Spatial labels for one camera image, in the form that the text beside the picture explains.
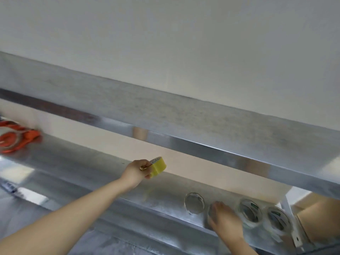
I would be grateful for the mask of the person's right hand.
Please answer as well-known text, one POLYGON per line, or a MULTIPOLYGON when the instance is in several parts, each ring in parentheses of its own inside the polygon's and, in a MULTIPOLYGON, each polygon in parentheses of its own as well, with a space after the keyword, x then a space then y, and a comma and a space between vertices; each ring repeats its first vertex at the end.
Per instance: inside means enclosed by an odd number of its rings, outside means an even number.
POLYGON ((226 213, 210 224, 220 238, 240 237, 244 239, 242 221, 230 207, 226 213))

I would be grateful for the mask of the person's left hand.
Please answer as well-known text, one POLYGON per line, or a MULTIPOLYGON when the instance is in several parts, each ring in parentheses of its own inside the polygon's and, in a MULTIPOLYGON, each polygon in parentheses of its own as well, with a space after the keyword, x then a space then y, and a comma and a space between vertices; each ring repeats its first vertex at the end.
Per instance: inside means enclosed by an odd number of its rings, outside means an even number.
POLYGON ((134 160, 133 162, 129 163, 120 177, 120 181, 122 182, 124 189, 132 190, 137 187, 142 182, 142 180, 144 180, 144 174, 150 173, 152 171, 151 168, 141 171, 140 167, 148 167, 150 165, 151 163, 145 159, 134 160))

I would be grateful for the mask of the brown cardboard box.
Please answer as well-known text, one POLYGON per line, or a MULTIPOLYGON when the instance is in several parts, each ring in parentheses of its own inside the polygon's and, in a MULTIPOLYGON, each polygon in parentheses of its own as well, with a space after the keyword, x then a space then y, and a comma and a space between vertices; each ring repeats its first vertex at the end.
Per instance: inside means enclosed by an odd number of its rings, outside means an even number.
POLYGON ((297 221, 297 240, 303 244, 326 244, 340 238, 339 199, 306 190, 287 196, 297 221))

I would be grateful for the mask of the metal rack shelf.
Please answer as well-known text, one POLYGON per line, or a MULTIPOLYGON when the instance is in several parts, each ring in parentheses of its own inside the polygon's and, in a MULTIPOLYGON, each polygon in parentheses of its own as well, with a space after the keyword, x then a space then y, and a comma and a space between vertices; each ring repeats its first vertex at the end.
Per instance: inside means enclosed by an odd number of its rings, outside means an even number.
POLYGON ((340 200, 340 131, 0 51, 0 98, 340 200))
MULTIPOLYGON (((0 188, 14 197, 57 210, 119 178, 130 162, 45 135, 19 151, 0 154, 0 188)), ((207 207, 223 201, 235 207, 242 195, 168 172, 144 180, 118 198, 93 228, 156 255, 227 255, 204 227, 207 207), (201 214, 184 207, 186 194, 205 201, 201 214)))

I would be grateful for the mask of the person's right forearm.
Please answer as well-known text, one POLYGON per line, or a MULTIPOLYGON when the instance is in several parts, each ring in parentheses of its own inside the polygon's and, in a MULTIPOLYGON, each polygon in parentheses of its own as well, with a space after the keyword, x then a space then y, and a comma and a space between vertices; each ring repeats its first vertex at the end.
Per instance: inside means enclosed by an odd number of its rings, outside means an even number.
POLYGON ((221 240, 230 250, 232 255, 259 255, 243 238, 237 237, 226 239, 221 237, 221 240))

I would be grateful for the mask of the yellow tape roll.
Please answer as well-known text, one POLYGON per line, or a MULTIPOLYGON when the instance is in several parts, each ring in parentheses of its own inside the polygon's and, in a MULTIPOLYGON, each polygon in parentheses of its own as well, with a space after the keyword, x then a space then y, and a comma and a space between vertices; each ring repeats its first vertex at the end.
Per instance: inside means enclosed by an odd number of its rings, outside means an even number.
POLYGON ((152 159, 150 161, 150 163, 151 163, 151 165, 148 166, 148 167, 146 167, 146 166, 140 167, 141 171, 144 171, 147 168, 151 168, 152 169, 152 171, 149 174, 150 178, 153 178, 153 177, 159 175, 167 167, 167 165, 165 164, 164 159, 162 157, 156 157, 156 158, 152 159))

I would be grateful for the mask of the orange tape dispenser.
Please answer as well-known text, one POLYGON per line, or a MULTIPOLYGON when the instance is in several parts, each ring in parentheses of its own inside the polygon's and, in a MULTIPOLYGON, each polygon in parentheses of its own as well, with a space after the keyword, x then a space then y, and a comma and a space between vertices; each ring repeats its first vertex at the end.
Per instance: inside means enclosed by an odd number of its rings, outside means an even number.
POLYGON ((40 131, 0 117, 0 154, 16 152, 24 149, 30 143, 41 140, 40 131))

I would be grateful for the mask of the clear tape roll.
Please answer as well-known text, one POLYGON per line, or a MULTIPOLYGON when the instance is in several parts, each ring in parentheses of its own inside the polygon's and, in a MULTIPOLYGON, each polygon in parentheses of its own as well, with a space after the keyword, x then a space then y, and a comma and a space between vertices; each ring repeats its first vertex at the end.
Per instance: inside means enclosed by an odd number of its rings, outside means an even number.
POLYGON ((288 215, 277 206, 266 206, 263 210, 264 229, 272 236, 289 236, 292 232, 292 223, 288 215))
POLYGON ((205 210, 205 201, 200 194, 190 192, 185 196, 184 207, 190 214, 201 214, 205 210))
POLYGON ((215 213, 215 209, 214 206, 218 203, 218 201, 214 201, 212 202, 208 207, 207 210, 205 212, 205 217, 204 217, 204 227, 207 230, 210 231, 215 231, 214 228, 211 226, 211 222, 215 222, 216 219, 216 213, 215 213))
POLYGON ((263 222, 263 213, 260 207, 252 200, 241 198, 236 206, 236 214, 243 226, 248 229, 259 227, 263 222))

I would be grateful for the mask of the person's left forearm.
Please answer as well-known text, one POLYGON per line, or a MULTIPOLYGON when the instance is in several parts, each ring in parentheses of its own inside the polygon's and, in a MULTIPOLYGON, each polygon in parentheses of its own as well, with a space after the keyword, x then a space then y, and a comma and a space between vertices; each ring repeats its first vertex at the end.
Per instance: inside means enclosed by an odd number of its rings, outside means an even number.
POLYGON ((121 194, 138 184, 121 177, 0 241, 0 255, 66 255, 121 194))

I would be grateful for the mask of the metal rack upright post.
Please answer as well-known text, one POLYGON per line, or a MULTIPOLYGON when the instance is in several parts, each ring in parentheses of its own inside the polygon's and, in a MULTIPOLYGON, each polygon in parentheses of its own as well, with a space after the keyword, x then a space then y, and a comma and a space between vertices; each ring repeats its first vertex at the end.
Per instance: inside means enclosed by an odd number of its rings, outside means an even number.
POLYGON ((300 220, 296 215, 294 215, 286 195, 280 201, 280 205, 282 210, 287 214, 287 217, 291 223, 291 237, 295 246, 296 254, 305 255, 311 243, 302 227, 300 220))

